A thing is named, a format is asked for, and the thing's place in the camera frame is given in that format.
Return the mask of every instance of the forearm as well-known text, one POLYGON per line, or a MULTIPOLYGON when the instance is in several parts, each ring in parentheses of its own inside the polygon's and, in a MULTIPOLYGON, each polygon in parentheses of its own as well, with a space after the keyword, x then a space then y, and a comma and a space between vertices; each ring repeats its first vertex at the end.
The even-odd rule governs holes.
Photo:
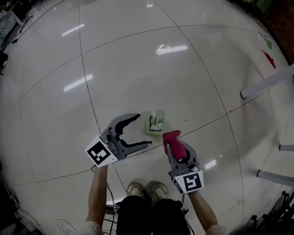
POLYGON ((200 193, 190 193, 189 198, 205 232, 213 225, 218 224, 215 213, 207 204, 207 202, 202 198, 200 193))
POLYGON ((89 193, 89 213, 86 221, 94 221, 101 227, 106 210, 106 184, 108 167, 96 168, 89 193))

